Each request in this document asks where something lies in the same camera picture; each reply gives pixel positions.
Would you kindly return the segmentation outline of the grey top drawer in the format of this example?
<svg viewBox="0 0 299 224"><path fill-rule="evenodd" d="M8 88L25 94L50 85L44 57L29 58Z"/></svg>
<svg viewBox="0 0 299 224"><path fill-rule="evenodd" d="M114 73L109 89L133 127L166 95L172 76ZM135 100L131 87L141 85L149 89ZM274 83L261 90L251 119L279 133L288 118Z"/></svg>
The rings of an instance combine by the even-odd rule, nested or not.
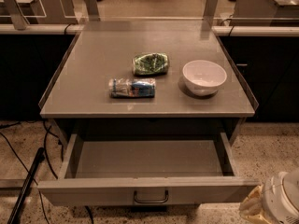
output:
<svg viewBox="0 0 299 224"><path fill-rule="evenodd" d="M54 205L239 203L257 185L237 173L224 133L212 140L87 141L74 134L58 178L39 190Z"/></svg>

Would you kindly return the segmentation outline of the grey drawer cabinet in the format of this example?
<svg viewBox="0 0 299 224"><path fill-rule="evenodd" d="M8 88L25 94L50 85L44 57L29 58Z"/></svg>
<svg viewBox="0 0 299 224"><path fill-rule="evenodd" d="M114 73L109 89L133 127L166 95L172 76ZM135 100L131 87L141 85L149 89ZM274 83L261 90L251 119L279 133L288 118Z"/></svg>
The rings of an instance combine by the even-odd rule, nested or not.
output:
<svg viewBox="0 0 299 224"><path fill-rule="evenodd" d="M176 137L212 119L234 128L255 103L205 21L99 21L77 34L40 114L64 141L78 121L112 136Z"/></svg>

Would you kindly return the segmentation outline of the white ceramic bowl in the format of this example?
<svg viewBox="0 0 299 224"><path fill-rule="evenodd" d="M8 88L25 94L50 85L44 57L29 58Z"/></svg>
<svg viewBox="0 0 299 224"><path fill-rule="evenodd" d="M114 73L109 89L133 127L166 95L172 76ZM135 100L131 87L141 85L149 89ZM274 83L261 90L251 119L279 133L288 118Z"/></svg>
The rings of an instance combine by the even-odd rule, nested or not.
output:
<svg viewBox="0 0 299 224"><path fill-rule="evenodd" d="M197 96L216 93L227 79L227 73L220 65L206 60L186 63L182 75L188 90Z"/></svg>

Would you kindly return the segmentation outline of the green crushed can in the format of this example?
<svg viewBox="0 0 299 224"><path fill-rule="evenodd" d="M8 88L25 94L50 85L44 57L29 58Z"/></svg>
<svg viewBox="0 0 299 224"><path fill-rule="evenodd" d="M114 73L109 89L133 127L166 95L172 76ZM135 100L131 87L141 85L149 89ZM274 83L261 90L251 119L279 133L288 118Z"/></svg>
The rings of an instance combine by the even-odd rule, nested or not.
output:
<svg viewBox="0 0 299 224"><path fill-rule="evenodd" d="M133 58L133 74L135 76L158 76L166 74L169 59L165 53L138 54Z"/></svg>

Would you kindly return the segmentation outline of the blue silver crushed can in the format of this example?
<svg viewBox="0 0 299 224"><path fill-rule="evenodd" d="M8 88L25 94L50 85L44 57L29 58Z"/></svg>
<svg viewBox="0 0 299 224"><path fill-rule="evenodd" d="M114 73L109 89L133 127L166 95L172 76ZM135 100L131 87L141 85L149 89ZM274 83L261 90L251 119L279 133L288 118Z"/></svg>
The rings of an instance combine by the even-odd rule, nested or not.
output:
<svg viewBox="0 0 299 224"><path fill-rule="evenodd" d="M112 78L108 82L109 94L113 98L152 98L155 96L154 78Z"/></svg>

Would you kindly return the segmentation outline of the black bar on floor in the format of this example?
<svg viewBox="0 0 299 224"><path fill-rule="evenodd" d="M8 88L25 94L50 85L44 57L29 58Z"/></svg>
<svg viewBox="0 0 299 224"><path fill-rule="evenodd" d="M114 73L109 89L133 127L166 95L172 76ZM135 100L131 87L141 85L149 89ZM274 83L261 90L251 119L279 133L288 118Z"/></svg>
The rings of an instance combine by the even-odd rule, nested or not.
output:
<svg viewBox="0 0 299 224"><path fill-rule="evenodd" d="M26 176L26 178L21 186L20 194L19 194L18 199L13 207L13 210L11 212L11 215L8 219L7 224L20 224L20 216L21 216L22 207L24 205L27 195L29 194L31 184L35 179L35 175L36 175L36 171L39 166L39 163L41 163L43 160L44 160L44 148L40 147L37 150L34 161L28 171L28 175Z"/></svg>

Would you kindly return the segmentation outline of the grey post right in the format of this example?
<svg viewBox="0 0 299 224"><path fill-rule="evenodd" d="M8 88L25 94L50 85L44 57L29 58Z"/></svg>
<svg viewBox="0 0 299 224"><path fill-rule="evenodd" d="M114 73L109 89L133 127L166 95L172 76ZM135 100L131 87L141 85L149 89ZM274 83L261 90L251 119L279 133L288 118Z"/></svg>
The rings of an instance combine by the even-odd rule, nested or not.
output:
<svg viewBox="0 0 299 224"><path fill-rule="evenodd" d="M203 18L213 19L219 0L206 0Z"/></svg>

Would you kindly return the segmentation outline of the grey post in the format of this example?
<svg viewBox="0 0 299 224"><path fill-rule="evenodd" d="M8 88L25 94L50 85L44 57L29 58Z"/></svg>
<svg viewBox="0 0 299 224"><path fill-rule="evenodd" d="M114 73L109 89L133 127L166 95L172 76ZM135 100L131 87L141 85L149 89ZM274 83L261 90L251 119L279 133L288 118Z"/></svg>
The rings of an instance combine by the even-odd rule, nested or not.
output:
<svg viewBox="0 0 299 224"><path fill-rule="evenodd" d="M206 0L203 18L213 19L219 0Z"/></svg>
<svg viewBox="0 0 299 224"><path fill-rule="evenodd" d="M3 0L16 30L25 30L28 22L23 17L16 0Z"/></svg>
<svg viewBox="0 0 299 224"><path fill-rule="evenodd" d="M84 0L86 8L87 8L87 14L89 21L99 21L99 11L97 7L97 1L96 0Z"/></svg>

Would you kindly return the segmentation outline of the grey post middle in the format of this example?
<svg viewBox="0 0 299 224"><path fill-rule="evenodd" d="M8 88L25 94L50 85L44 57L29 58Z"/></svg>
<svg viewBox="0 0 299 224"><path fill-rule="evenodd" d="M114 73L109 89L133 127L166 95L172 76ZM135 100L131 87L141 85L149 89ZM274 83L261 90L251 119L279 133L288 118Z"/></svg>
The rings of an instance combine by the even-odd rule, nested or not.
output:
<svg viewBox="0 0 299 224"><path fill-rule="evenodd" d="M89 21L99 21L99 11L97 7L97 1L96 0L84 0L86 8L87 8L87 14Z"/></svg>

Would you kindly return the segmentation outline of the long white rail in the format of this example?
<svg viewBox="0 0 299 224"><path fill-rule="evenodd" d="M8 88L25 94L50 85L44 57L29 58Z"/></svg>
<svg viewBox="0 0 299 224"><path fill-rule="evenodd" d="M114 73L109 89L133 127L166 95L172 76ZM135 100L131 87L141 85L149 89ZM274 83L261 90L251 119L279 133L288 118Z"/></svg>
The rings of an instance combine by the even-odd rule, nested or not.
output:
<svg viewBox="0 0 299 224"><path fill-rule="evenodd" d="M16 30L12 24L0 24L1 35L72 35L83 29L83 25L77 24L34 24L27 26L24 30ZM218 36L299 37L298 27L213 26L212 31Z"/></svg>

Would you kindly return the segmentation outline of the grey post left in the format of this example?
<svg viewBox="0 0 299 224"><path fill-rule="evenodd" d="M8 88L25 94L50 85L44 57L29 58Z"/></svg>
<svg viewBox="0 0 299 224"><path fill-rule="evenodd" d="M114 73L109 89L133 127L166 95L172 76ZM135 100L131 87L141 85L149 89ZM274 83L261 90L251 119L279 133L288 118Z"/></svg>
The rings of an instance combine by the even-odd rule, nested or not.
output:
<svg viewBox="0 0 299 224"><path fill-rule="evenodd" d="M16 0L3 0L16 30L25 30L28 22L23 17Z"/></svg>

